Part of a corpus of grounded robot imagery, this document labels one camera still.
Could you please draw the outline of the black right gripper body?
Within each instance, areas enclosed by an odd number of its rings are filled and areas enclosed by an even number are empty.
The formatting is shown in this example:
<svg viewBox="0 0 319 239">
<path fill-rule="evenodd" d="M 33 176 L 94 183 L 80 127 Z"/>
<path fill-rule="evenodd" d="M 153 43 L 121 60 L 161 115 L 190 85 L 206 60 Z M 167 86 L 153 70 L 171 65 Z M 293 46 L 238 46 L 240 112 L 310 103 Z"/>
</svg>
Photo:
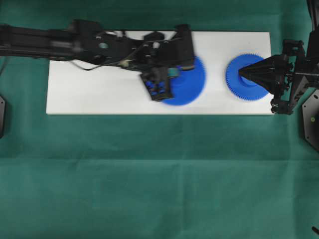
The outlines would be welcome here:
<svg viewBox="0 0 319 239">
<path fill-rule="evenodd" d="M 307 89 L 319 87 L 319 59 L 306 56 L 301 40 L 283 41 L 282 53 L 271 57 L 271 72 L 275 76 L 274 114 L 291 115 Z"/>
</svg>

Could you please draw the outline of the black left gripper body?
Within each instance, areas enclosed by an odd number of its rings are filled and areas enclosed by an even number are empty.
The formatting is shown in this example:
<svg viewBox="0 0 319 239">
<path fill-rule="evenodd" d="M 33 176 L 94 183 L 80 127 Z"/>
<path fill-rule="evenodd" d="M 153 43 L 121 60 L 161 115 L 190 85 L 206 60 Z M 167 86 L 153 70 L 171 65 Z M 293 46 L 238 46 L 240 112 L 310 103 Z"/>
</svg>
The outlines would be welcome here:
<svg viewBox="0 0 319 239">
<path fill-rule="evenodd" d="M 158 31 L 144 36 L 141 48 L 124 61 L 124 69 L 144 72 L 153 67 L 195 64 L 190 26 L 180 24 L 175 28 L 176 32 L 170 39 L 165 39 L 165 35 Z"/>
</svg>

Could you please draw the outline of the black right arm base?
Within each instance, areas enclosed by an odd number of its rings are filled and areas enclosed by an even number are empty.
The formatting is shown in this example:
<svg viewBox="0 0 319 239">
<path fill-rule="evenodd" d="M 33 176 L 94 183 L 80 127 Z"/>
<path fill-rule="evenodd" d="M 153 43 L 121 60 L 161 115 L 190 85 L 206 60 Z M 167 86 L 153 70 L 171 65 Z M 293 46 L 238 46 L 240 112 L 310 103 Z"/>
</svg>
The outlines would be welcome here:
<svg viewBox="0 0 319 239">
<path fill-rule="evenodd" d="M 319 151 L 319 90 L 302 104 L 305 140 Z"/>
</svg>

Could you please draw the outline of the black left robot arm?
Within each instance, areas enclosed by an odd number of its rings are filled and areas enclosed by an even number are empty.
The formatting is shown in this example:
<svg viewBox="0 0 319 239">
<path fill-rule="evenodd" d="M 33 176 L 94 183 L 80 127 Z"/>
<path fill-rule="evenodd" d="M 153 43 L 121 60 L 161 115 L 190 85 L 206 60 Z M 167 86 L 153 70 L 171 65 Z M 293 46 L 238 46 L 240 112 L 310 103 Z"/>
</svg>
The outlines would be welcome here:
<svg viewBox="0 0 319 239">
<path fill-rule="evenodd" d="M 125 30 L 105 29 L 100 23 L 76 19 L 67 29 L 41 30 L 0 26 L 1 56 L 46 58 L 54 61 L 82 61 L 100 67 L 119 67 L 140 72 L 142 77 L 166 77 L 170 68 L 195 67 L 195 53 L 189 25 L 176 26 L 167 39 L 153 31 L 139 39 Z"/>
</svg>

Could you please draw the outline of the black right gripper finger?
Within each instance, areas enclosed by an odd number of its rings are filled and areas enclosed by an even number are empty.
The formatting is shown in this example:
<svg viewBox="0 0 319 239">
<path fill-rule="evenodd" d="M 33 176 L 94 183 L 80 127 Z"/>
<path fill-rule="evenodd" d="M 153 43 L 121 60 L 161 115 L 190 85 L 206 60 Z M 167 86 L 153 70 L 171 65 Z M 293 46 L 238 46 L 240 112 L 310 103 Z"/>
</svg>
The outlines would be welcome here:
<svg viewBox="0 0 319 239">
<path fill-rule="evenodd" d="M 249 73 L 247 71 L 239 71 L 239 75 L 263 87 L 270 94 L 283 94 L 284 92 L 283 74 Z"/>
<path fill-rule="evenodd" d="M 274 55 L 239 69 L 240 74 L 289 71 L 289 58 L 286 54 Z"/>
</svg>

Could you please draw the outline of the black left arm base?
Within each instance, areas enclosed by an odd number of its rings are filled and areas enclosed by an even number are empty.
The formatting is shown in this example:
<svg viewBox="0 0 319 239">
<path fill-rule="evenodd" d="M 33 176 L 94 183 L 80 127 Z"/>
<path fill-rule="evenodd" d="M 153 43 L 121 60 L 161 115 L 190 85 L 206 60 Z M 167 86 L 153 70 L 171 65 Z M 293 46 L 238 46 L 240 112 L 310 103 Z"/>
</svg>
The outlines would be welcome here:
<svg viewBox="0 0 319 239">
<path fill-rule="evenodd" d="M 5 99 L 0 96 L 0 138 L 4 135 Z"/>
</svg>

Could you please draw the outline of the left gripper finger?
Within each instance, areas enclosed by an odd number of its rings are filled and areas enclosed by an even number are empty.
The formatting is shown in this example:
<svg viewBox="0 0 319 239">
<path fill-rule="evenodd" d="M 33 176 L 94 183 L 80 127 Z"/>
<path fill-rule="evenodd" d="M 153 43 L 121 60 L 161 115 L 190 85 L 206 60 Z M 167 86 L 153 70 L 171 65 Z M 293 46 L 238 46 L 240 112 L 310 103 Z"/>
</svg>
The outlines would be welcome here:
<svg viewBox="0 0 319 239">
<path fill-rule="evenodd" d="M 179 69 L 176 67 L 171 67 L 167 69 L 167 77 L 168 78 L 176 78 L 180 75 Z"/>
<path fill-rule="evenodd" d="M 195 65 L 194 64 L 188 64 L 188 65 L 183 64 L 181 66 L 181 68 L 183 71 L 189 71 L 189 70 L 193 70 L 195 68 Z"/>
</svg>

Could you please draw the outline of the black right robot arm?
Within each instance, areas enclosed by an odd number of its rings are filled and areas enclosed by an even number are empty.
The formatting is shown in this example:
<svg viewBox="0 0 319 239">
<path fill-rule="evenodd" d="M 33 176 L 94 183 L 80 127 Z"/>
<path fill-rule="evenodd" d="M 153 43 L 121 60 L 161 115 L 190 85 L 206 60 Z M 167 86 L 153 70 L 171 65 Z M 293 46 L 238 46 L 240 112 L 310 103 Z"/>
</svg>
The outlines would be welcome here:
<svg viewBox="0 0 319 239">
<path fill-rule="evenodd" d="M 319 2 L 307 1 L 312 21 L 307 51 L 300 40 L 283 41 L 280 55 L 241 68 L 239 75 L 265 88 L 273 99 L 271 112 L 291 115 L 308 88 L 319 88 Z"/>
</svg>

